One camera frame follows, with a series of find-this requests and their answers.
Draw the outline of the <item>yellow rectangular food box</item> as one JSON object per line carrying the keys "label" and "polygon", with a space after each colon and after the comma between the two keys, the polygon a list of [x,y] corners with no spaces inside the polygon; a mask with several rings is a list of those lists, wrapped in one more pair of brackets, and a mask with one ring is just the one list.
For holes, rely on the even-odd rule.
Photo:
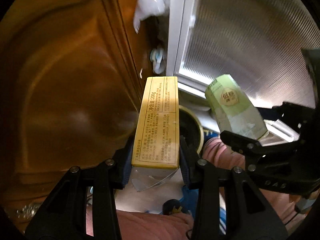
{"label": "yellow rectangular food box", "polygon": [[148,77],[133,145],[135,167],[179,167],[180,119],[175,76]]}

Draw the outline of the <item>green white drink carton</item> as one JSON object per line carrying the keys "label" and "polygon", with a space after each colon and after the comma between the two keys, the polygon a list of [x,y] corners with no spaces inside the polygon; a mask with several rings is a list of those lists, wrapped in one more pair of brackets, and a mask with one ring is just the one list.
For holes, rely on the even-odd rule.
{"label": "green white drink carton", "polygon": [[231,75],[215,78],[206,88],[205,96],[220,132],[229,131],[254,140],[268,133],[258,109]]}

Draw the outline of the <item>brown ceramic jar bin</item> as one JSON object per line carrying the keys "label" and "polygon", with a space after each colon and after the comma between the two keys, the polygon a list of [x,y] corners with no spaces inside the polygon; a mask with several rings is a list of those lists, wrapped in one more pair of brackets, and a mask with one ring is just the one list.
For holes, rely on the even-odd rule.
{"label": "brown ceramic jar bin", "polygon": [[204,131],[198,117],[187,107],[179,105],[179,118],[180,135],[184,136],[187,145],[193,145],[200,155],[204,145]]}

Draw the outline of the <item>blue slipper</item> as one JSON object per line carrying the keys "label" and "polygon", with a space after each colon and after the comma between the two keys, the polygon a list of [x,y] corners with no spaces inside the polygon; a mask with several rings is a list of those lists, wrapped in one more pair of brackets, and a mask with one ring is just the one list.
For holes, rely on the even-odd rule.
{"label": "blue slipper", "polygon": [[180,213],[191,215],[194,227],[185,233],[187,239],[199,239],[199,233],[210,222],[218,227],[218,235],[225,235],[226,211],[220,207],[217,168],[200,157],[197,163],[199,188],[190,190],[184,184],[183,197],[180,200],[167,200],[162,206],[162,214],[166,216]]}

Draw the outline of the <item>brown wooden cabinet door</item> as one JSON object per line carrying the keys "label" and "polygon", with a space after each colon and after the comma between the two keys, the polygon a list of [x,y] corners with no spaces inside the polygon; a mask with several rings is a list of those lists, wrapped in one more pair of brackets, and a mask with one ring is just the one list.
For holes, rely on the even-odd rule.
{"label": "brown wooden cabinet door", "polygon": [[152,73],[136,1],[14,0],[2,18],[1,206],[15,223],[134,131]]}

